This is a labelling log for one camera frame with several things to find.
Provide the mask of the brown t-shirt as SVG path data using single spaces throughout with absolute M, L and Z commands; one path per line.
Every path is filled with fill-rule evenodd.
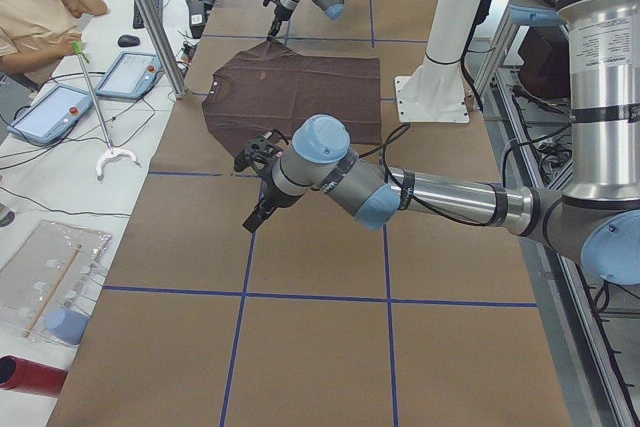
M 213 74 L 202 110 L 209 133 L 232 156 L 273 129 L 289 138 L 317 114 L 340 120 L 353 143 L 377 144 L 380 61 L 302 55 L 264 41 Z

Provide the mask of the black box white label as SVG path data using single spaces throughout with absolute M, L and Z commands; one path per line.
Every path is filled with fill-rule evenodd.
M 194 39 L 200 39 L 207 24 L 206 4 L 201 0 L 189 0 L 187 7 L 189 12 L 190 35 Z

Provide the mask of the black computer mouse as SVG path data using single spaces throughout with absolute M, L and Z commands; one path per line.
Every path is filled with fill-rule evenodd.
M 139 46 L 141 40 L 135 35 L 121 35 L 117 40 L 117 45 L 122 48 Z

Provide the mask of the far blue teach pendant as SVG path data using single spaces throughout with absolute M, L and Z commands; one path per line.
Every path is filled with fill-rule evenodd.
M 96 95 L 139 100 L 154 87 L 161 70 L 161 62 L 155 54 L 122 52 L 95 87 Z

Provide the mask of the blue teach pendant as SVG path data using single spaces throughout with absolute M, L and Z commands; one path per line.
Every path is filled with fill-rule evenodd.
M 88 92 L 57 85 L 12 121 L 7 130 L 28 143 L 50 145 L 71 130 L 92 105 Z
M 155 54 L 122 52 L 95 87 L 96 95 L 139 100 L 154 87 L 161 70 L 161 62 Z

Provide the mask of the silver reacher grabber tool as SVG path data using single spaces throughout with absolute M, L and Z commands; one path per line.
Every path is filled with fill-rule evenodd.
M 129 158 L 136 166 L 141 166 L 141 164 L 138 161 L 137 155 L 134 152 L 122 147 L 116 147 L 113 144 L 110 133 L 106 125 L 104 115 L 101 110 L 100 102 L 95 93 L 93 84 L 90 79 L 89 72 L 86 67 L 86 65 L 89 63 L 89 60 L 84 53 L 83 43 L 79 40 L 74 40 L 71 42 L 71 47 L 72 47 L 73 53 L 76 55 L 79 61 L 81 72 L 85 79 L 88 93 L 91 97 L 91 101 L 93 103 L 93 106 L 99 121 L 99 125 L 104 137 L 104 141 L 106 144 L 106 151 L 104 154 L 102 154 L 99 157 L 95 167 L 96 178 L 99 182 L 101 182 L 104 179 L 105 167 L 111 161 L 115 161 L 118 158 Z

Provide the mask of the wooden dowel stick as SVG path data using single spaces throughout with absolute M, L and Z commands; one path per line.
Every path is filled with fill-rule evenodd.
M 69 271 L 69 269 L 71 268 L 71 266 L 73 265 L 73 263 L 75 262 L 78 254 L 80 253 L 80 251 L 82 250 L 82 245 L 81 244 L 76 244 L 73 248 L 72 254 L 69 258 L 69 260 L 64 264 L 64 266 L 59 270 L 59 274 L 57 276 L 57 278 L 55 279 L 55 281 L 51 284 L 49 290 L 46 292 L 46 296 L 44 296 L 39 304 L 39 307 L 37 308 L 37 310 L 35 311 L 35 314 L 32 318 L 32 320 L 30 321 L 30 323 L 23 329 L 23 332 L 21 334 L 21 336 L 23 338 L 28 338 L 31 333 L 33 332 L 34 327 L 36 326 L 36 324 L 38 323 L 40 317 L 43 315 L 43 312 L 45 311 L 46 307 L 48 306 L 49 302 L 51 301 L 51 299 L 53 298 L 53 296 L 55 295 L 56 291 L 58 290 L 60 284 L 62 283 L 62 281 L 64 280 L 64 277 L 66 276 L 67 272 Z

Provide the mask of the plastic bagged cardboard sheet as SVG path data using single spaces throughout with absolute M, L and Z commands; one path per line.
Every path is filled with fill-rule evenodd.
M 108 273 L 102 257 L 111 240 L 111 234 L 100 230 L 40 222 L 1 268 L 1 325 L 21 336 L 74 246 L 81 244 L 82 250 L 28 337 L 74 346 L 47 331 L 45 317 L 65 308 L 81 312 L 90 320 Z

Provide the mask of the light blue cup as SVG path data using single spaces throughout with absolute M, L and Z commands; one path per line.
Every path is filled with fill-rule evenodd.
M 81 312 L 58 308 L 45 317 L 45 328 L 59 340 L 77 346 L 80 344 L 89 317 Z

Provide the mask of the near blue teach pendant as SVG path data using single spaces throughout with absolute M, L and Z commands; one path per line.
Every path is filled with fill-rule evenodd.
M 71 130 L 92 105 L 88 92 L 57 85 L 12 121 L 7 130 L 28 143 L 50 145 Z

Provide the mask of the seated person beige shirt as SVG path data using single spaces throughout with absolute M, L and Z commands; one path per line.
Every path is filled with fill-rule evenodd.
M 1 72 L 40 88 L 75 54 L 77 20 L 108 12 L 104 0 L 1 0 Z

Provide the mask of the red cylinder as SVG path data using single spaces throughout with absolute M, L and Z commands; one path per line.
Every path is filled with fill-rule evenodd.
M 29 359 L 7 355 L 1 358 L 1 389 L 57 397 L 68 372 Z

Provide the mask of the aluminium frame post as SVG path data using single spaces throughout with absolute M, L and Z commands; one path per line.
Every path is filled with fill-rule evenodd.
M 186 85 L 181 71 L 178 68 L 177 60 L 173 55 L 173 50 L 165 33 L 163 23 L 154 7 L 153 1 L 134 1 L 142 14 L 144 25 L 155 48 L 155 52 L 161 61 L 165 76 L 169 80 L 174 96 L 176 99 L 181 99 L 186 94 Z

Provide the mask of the white pedestal column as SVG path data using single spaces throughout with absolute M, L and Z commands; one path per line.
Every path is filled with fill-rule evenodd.
M 402 123 L 467 123 L 463 57 L 482 0 L 438 0 L 422 63 L 395 78 Z

